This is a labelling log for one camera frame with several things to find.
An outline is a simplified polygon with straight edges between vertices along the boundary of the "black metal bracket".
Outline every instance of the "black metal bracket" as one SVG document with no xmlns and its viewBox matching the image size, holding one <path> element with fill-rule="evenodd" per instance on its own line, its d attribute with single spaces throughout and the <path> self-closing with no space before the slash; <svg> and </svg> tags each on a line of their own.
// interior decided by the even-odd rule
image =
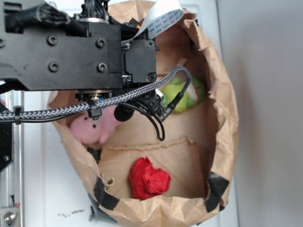
<svg viewBox="0 0 303 227">
<path fill-rule="evenodd" d="M 0 103 L 0 113 L 9 111 Z M 0 124 L 0 171 L 12 161 L 13 126 L 12 123 Z"/>
</svg>

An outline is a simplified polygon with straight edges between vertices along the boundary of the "hex socket screw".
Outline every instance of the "hex socket screw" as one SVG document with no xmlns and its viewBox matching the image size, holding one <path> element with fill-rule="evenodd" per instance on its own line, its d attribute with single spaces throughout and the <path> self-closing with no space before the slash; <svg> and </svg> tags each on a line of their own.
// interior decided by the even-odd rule
<svg viewBox="0 0 303 227">
<path fill-rule="evenodd" d="M 55 35 L 49 35 L 48 38 L 47 38 L 47 43 L 50 45 L 50 46 L 54 46 L 56 45 L 58 42 L 58 39 Z"/>
<path fill-rule="evenodd" d="M 48 65 L 48 69 L 51 71 L 51 72 L 56 72 L 59 70 L 59 63 L 55 62 L 55 61 L 52 61 L 49 65 Z"/>
<path fill-rule="evenodd" d="M 104 47 L 104 46 L 105 46 L 105 40 L 102 39 L 102 38 L 97 39 L 97 41 L 96 41 L 96 46 L 97 46 L 98 48 Z"/>
<path fill-rule="evenodd" d="M 104 71 L 106 71 L 107 70 L 107 65 L 105 64 L 105 63 L 100 63 L 99 65 L 98 65 L 98 71 L 99 72 L 104 72 Z"/>
<path fill-rule="evenodd" d="M 5 162 L 9 162 L 10 161 L 10 157 L 8 155 L 4 156 L 4 161 Z"/>
<path fill-rule="evenodd" d="M 6 39 L 2 36 L 0 36 L 0 48 L 4 47 L 6 44 Z"/>
</svg>

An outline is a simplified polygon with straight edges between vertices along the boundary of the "red crumpled paper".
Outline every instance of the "red crumpled paper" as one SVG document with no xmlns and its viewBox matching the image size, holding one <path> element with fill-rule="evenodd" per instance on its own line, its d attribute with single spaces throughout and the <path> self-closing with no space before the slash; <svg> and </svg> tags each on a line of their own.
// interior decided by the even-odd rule
<svg viewBox="0 0 303 227">
<path fill-rule="evenodd" d="M 168 172 L 152 167 L 150 160 L 140 158 L 132 166 L 128 177 L 135 199 L 145 200 L 169 190 L 171 177 Z"/>
</svg>

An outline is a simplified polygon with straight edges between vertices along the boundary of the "braided cable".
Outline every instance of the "braided cable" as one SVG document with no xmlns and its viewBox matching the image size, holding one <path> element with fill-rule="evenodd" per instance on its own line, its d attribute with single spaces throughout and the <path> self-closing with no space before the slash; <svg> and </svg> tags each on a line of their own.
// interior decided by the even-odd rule
<svg viewBox="0 0 303 227">
<path fill-rule="evenodd" d="M 186 75 L 186 77 L 188 78 L 189 83 L 190 83 L 191 75 L 188 72 L 188 70 L 183 66 L 176 66 L 165 77 L 163 77 L 159 81 L 152 83 L 152 84 L 145 85 L 140 88 L 137 88 L 137 89 L 127 92 L 121 96 L 96 101 L 96 106 L 98 108 L 101 108 L 101 107 L 106 107 L 106 106 L 110 106 L 110 105 L 117 105 L 119 103 L 127 102 L 133 98 L 139 97 L 140 95 L 143 95 L 147 92 L 155 90 L 159 87 L 162 87 L 163 85 L 168 83 L 179 71 L 182 71 Z M 51 110 L 21 112 L 20 118 L 21 119 L 43 119 L 43 118 L 50 118 L 50 117 L 59 117 L 59 116 L 64 116 L 64 115 L 69 115 L 69 114 L 76 114 L 76 113 L 86 111 L 89 109 L 90 109 L 89 104 L 85 103 L 85 104 L 72 105 L 72 106 L 67 106 L 67 107 L 62 107 L 62 108 L 57 108 L 57 109 L 51 109 Z M 15 119 L 15 113 L 0 113 L 0 120 L 13 120 L 13 119 Z"/>
</svg>

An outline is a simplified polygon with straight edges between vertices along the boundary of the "paper bag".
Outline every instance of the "paper bag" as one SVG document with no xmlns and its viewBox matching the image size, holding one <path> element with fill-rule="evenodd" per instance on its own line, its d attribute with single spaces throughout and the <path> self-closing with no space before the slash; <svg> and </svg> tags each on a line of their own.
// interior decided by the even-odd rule
<svg viewBox="0 0 303 227">
<path fill-rule="evenodd" d="M 120 22 L 131 18 L 142 22 L 153 4 L 124 2 L 110 6 L 109 13 Z M 185 10 L 178 23 L 156 38 L 160 49 L 156 53 L 157 76 L 166 75 L 176 65 L 184 65 L 204 82 L 208 91 L 201 103 L 183 113 L 172 113 L 165 120 L 164 142 L 157 140 L 152 124 L 135 113 L 118 126 L 106 142 L 98 165 L 87 151 L 87 145 L 78 142 L 64 127 L 70 126 L 79 114 L 54 123 L 69 159 L 95 205 L 100 212 L 109 215 L 107 220 L 119 225 L 188 227 L 209 219 L 227 205 L 238 149 L 236 99 L 213 43 L 195 18 L 195 14 Z M 76 104 L 74 93 L 52 92 L 49 107 Z M 99 144 L 89 146 L 101 148 Z M 140 201 L 131 198 L 126 169 L 137 157 L 144 156 L 150 157 L 156 168 L 167 170 L 174 180 L 165 194 Z"/>
</svg>

